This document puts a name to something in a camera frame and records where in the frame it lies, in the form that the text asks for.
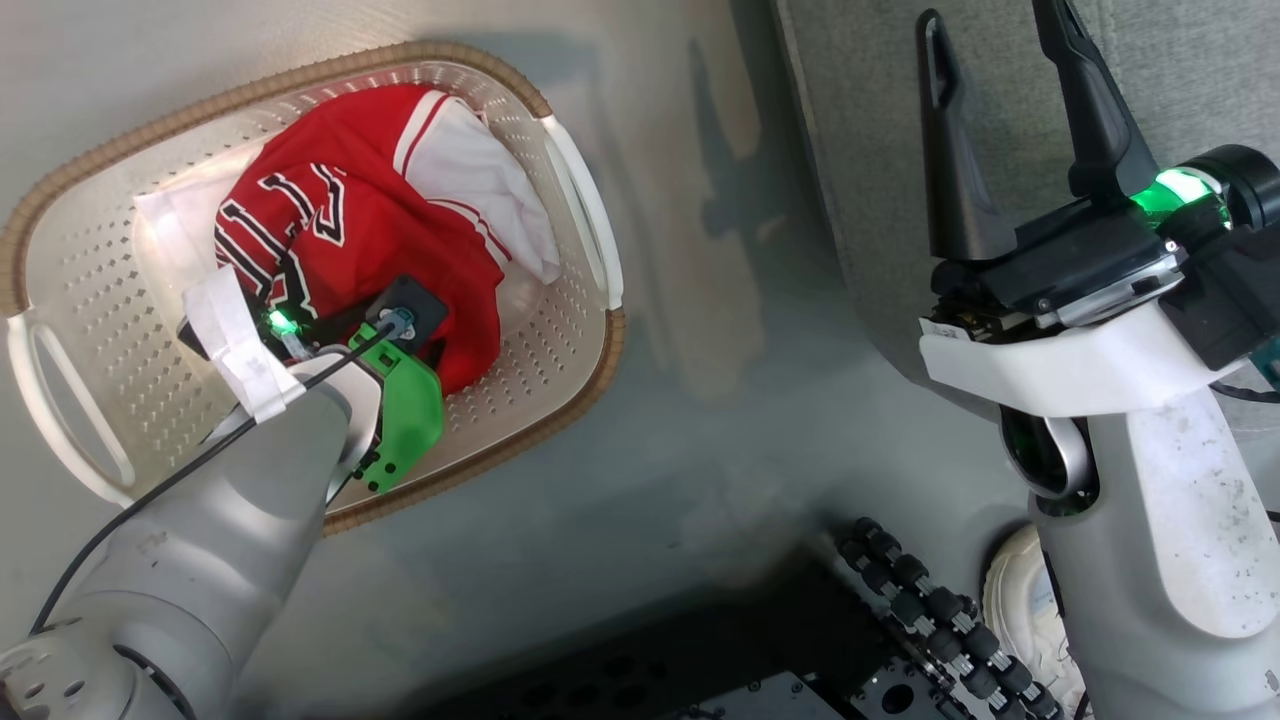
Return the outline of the black roller wheel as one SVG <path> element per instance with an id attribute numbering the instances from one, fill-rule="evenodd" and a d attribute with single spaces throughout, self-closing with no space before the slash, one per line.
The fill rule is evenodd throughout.
<path id="1" fill-rule="evenodd" d="M 924 666 L 986 705 L 992 720 L 1070 720 L 1059 700 L 978 618 L 977 603 L 931 578 L 925 564 L 870 518 L 835 533 L 835 551 L 887 603 Z"/>

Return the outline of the red jersey with white trim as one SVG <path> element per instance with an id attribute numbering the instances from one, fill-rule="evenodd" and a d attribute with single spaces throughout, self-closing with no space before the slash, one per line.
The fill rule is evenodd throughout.
<path id="1" fill-rule="evenodd" d="M 339 320 L 407 275 L 439 299 L 430 334 L 444 395 L 500 351 L 497 288 L 512 259 L 472 204 L 422 193 L 440 181 L 449 127 L 481 127 L 458 97 L 393 85 L 326 101 L 269 141 L 220 202 L 214 258 L 246 296 L 300 322 Z"/>

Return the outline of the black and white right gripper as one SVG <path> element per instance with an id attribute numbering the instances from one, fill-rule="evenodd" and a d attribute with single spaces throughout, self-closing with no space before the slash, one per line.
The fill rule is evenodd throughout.
<path id="1" fill-rule="evenodd" d="M 1217 195 L 1128 199 L 1160 173 L 1130 108 L 1073 1 L 1032 8 L 1068 118 L 1069 188 L 1076 199 L 1126 200 L 1074 202 L 1030 223 L 1030 243 L 1016 249 L 966 131 L 965 78 L 945 20 L 923 12 L 915 42 L 925 204 L 931 255 L 946 260 L 934 270 L 937 304 L 920 320 L 925 372 L 1030 416 L 1160 407 L 1231 366 L 1206 359 L 1213 331 L 1171 314 L 1190 296 L 1196 255 L 1234 240 L 1235 223 Z"/>

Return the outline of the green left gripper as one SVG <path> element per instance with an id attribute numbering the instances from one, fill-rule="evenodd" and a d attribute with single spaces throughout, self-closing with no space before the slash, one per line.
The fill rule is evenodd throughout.
<path id="1" fill-rule="evenodd" d="M 442 383 L 429 365 L 389 340 L 362 351 L 358 363 L 380 380 L 381 401 L 374 439 L 353 478 L 384 495 L 401 484 L 442 438 Z"/>

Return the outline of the white sneaker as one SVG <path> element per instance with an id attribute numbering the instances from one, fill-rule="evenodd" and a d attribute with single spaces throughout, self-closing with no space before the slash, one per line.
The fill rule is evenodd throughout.
<path id="1" fill-rule="evenodd" d="M 1050 570 L 1033 525 L 996 543 L 982 582 L 986 624 L 1060 702 L 1065 720 L 1091 720 Z"/>

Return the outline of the cream perforated laundry basket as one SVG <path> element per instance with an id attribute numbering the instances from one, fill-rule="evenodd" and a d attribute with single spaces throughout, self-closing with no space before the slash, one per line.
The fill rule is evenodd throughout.
<path id="1" fill-rule="evenodd" d="M 503 320 L 490 372 L 445 401 L 440 443 L 393 489 L 349 483 L 324 532 L 412 507 L 531 450 L 608 389 L 626 340 L 623 273 L 600 192 L 544 95 L 498 56 L 417 41 L 282 72 L 122 135 L 40 181 L 0 232 L 0 320 L 17 384 L 50 450 L 86 488 L 127 506 L 232 409 L 227 384 L 178 337 L 182 290 L 209 251 L 168 259 L 140 199 L 207 177 L 321 102 L 390 85 L 463 99 L 524 168 L 556 232 L 561 278 Z"/>

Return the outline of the white tape strip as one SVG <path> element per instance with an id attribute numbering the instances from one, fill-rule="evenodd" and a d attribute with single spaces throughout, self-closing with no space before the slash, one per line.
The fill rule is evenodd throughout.
<path id="1" fill-rule="evenodd" d="M 233 266 L 221 266 L 183 293 L 186 319 L 239 406 L 264 423 L 285 411 L 305 387 L 259 337 Z"/>

